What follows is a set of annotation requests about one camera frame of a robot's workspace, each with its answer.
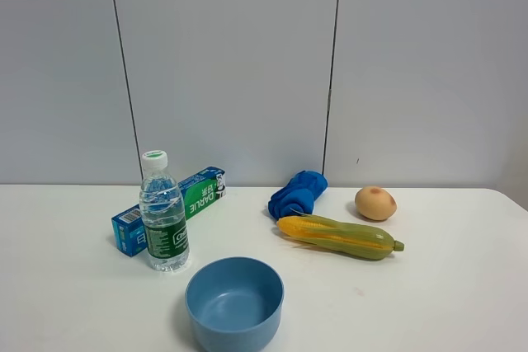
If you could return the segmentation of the tan toy potato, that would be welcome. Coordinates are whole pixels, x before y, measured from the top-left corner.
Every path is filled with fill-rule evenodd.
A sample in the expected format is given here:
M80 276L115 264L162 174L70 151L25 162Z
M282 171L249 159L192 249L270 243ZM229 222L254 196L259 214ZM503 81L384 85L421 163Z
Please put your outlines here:
M369 220L382 222L393 216L397 210L394 197L378 186L366 186L356 193L356 211Z

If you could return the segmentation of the blue rolled cloth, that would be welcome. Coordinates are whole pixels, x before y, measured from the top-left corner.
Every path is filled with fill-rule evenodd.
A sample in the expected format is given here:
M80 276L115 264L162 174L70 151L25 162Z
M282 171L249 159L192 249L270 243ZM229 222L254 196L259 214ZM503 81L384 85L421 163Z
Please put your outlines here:
M315 201L327 187L328 181L321 173L301 171L271 196L268 212L275 220L296 214L311 214Z

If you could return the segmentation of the green blue toothpaste box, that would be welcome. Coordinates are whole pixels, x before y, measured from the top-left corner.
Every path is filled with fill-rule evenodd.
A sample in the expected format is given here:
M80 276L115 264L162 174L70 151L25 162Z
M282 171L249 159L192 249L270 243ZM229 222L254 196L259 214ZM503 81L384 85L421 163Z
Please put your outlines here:
M225 171L218 167L207 167L178 183L183 195L186 220L225 196ZM115 244L127 256L135 256L147 246L147 237L139 205L111 218Z

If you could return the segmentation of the clear plastic water bottle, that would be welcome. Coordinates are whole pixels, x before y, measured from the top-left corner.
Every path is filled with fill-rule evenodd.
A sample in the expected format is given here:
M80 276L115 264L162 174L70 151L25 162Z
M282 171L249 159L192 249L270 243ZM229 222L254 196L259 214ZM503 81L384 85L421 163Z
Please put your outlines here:
M178 271L189 253L183 196L168 170L168 156L152 150L141 156L143 180L139 209L151 266L161 272Z

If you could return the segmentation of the toy corn cob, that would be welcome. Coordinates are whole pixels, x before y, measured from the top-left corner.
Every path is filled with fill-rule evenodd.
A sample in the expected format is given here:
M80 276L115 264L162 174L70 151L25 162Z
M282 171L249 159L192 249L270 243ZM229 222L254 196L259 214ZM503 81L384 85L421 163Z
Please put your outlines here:
M313 214L280 218L276 226L289 238L367 260L383 260L405 245L381 228L344 223Z

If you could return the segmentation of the blue plastic bowl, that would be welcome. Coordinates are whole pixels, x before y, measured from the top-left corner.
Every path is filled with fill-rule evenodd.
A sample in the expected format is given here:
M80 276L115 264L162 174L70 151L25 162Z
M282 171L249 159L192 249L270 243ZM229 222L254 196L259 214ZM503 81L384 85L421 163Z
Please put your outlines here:
M185 292L186 311L205 351L263 350L281 323L285 287L268 264L227 257L198 270Z

